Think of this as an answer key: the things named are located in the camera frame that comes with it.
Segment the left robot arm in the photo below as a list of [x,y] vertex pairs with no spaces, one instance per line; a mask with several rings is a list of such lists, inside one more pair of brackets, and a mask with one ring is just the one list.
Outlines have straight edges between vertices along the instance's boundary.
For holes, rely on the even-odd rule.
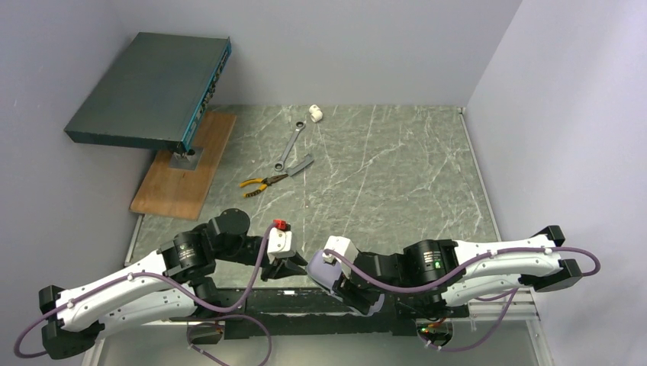
[[[274,220],[262,236],[250,236],[249,228],[248,214],[230,208],[114,274],[69,290],[41,289],[46,355],[71,358],[100,338],[158,319],[230,313],[244,305],[256,279],[305,275],[307,261],[293,248],[287,222]],[[217,262],[252,267],[240,296],[218,294],[211,277]]]

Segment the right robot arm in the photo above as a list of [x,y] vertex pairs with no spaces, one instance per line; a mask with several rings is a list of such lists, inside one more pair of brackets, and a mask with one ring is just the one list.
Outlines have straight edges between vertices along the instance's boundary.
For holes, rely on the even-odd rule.
[[559,291],[576,284],[584,272],[575,259],[562,257],[564,241],[559,226],[547,226],[517,241],[425,239],[384,255],[331,236],[310,260],[307,273],[361,316],[377,313],[391,298],[402,318],[467,317],[471,300],[525,288]]

